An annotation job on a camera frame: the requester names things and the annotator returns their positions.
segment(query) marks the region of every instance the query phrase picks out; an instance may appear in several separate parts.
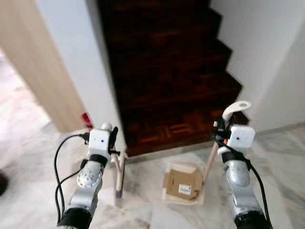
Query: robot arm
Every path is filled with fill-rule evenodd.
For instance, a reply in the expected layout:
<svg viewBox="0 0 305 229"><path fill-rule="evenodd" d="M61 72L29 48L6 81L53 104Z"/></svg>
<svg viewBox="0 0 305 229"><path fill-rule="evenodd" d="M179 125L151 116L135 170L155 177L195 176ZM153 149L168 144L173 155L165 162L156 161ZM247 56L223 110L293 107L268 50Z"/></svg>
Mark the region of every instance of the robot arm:
<svg viewBox="0 0 305 229"><path fill-rule="evenodd" d="M66 207L58 229L88 229L93 218L102 187L102 175L114 150L117 127L103 124L102 129L90 132L88 162L77 175L77 188Z"/></svg>
<svg viewBox="0 0 305 229"><path fill-rule="evenodd" d="M219 145L217 153L224 163L223 185L229 194L229 210L238 229L271 229L264 213L254 195L249 170L252 167L244 155L251 147L255 131L249 126L232 125L228 129L232 113L247 109L249 102L240 101L229 106L222 117L214 124L216 127L215 141Z"/></svg>

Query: white handle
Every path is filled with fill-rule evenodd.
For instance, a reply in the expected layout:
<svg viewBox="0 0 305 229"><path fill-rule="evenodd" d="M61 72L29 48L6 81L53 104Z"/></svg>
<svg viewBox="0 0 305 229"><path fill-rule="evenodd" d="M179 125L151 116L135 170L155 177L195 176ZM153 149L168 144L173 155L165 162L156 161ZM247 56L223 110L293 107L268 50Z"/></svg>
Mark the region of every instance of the white handle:
<svg viewBox="0 0 305 229"><path fill-rule="evenodd" d="M251 107L251 103L248 101L238 101L231 104L224 110L223 113L224 121L228 123L234 112L244 111L246 109L249 109L250 107Z"/></svg>

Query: black wire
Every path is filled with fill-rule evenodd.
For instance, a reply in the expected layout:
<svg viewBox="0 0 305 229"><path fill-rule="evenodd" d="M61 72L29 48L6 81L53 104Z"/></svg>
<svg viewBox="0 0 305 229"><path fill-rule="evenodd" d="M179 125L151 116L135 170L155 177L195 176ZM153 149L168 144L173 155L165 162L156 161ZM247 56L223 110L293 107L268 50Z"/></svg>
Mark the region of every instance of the black wire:
<svg viewBox="0 0 305 229"><path fill-rule="evenodd" d="M269 217L269 211L268 211L268 206L267 206L267 200L266 200L266 194L265 194L265 189L264 189L264 185L263 185L263 182L260 178L260 176L258 175L258 172L256 171L256 169L253 167L253 165L250 163L250 168L252 169L252 171L254 172L257 180L258 180L258 183L259 183L259 186L261 187L261 192L262 192L262 197L263 197L263 203L264 203L264 209L265 209L265 214L266 214L266 219L269 223L269 225L272 227L271 225L271 221L270 221L270 217Z"/></svg>
<svg viewBox="0 0 305 229"><path fill-rule="evenodd" d="M235 149L227 146L225 143L221 142L221 141L218 141L215 137L212 137L213 141L215 141L217 144L221 145L221 146L224 146L224 147L227 147L228 149L230 149L232 152L234 153L238 153L238 151L236 151ZM262 198L263 198L263 204L264 204L264 210L265 210L265 214L266 214L266 219L267 219L267 222L269 223L269 225L272 227L271 225L271 221L270 221L270 217L269 217L269 211L268 211L268 206L267 206L267 200L266 200L266 194L265 194L265 189L264 189L264 185L263 185L263 182L260 178L260 176L258 175L258 172L256 171L256 169L253 167L253 165L251 164L250 160L247 160L247 162L249 163L250 165L250 168L252 169L252 171L254 172L257 180L258 180L258 183L259 183L259 186L261 188L261 192L262 192Z"/></svg>
<svg viewBox="0 0 305 229"><path fill-rule="evenodd" d="M59 221L61 220L61 210L60 210L59 203L58 203L58 190L61 187L63 182L65 182L67 179L71 178L72 176L78 174L80 171L81 171L81 168L78 171L76 171L75 173L73 173L70 176L66 177L64 180L62 180L60 182L59 185L57 185L57 187L55 189L55 204L56 204L56 209L57 209L57 223L59 223Z"/></svg>
<svg viewBox="0 0 305 229"><path fill-rule="evenodd" d="M72 138L72 137L77 137L77 136L80 136L80 134L78 135L71 135L67 138L65 138L62 143L59 145L59 147L57 148L57 151L56 151L56 154L55 154L55 157L54 157L54 172L55 172L55 177L56 177L56 181L57 181L57 185L59 185L59 193L60 193L60 196L61 196L61 209L62 209L62 212L64 212L64 206L65 206L65 202L64 202L64 198L63 198L63 193L62 193L62 188L60 186L61 182L59 180L59 176L58 176L58 171L57 171L57 156L58 156L58 153L59 153L59 150L61 149L62 145L65 143L65 141L67 141L69 138Z"/></svg>

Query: label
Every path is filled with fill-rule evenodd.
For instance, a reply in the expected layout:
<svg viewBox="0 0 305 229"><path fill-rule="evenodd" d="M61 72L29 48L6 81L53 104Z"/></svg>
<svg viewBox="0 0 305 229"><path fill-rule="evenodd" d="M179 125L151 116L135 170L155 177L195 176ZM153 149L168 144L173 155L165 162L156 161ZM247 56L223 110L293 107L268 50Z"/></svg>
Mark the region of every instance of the label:
<svg viewBox="0 0 305 229"><path fill-rule="evenodd" d="M185 195L190 195L192 192L192 186L188 186L188 185L180 185L179 184L179 189L178 189L178 193L181 194L185 194Z"/></svg>

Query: small cardboard box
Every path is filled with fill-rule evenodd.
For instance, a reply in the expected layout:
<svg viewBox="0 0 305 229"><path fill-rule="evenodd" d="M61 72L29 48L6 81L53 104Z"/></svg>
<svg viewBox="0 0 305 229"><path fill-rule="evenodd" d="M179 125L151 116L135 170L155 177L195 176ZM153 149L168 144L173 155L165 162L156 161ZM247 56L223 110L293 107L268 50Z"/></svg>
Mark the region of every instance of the small cardboard box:
<svg viewBox="0 0 305 229"><path fill-rule="evenodd" d="M197 196L203 185L202 173L196 169L192 173L184 173L171 169L165 174L163 187L166 194L182 199L193 199Z"/></svg>

